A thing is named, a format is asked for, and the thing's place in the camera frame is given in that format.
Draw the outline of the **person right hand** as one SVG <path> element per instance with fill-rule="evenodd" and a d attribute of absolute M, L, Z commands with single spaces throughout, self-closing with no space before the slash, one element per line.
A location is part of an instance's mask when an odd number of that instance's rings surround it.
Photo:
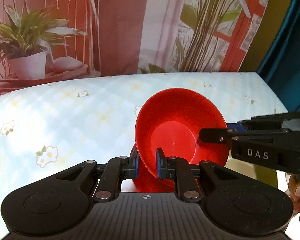
<path fill-rule="evenodd" d="M 296 216 L 300 212 L 300 181 L 297 181 L 293 174 L 290 174 L 288 189 L 294 206 L 293 216 Z"/>

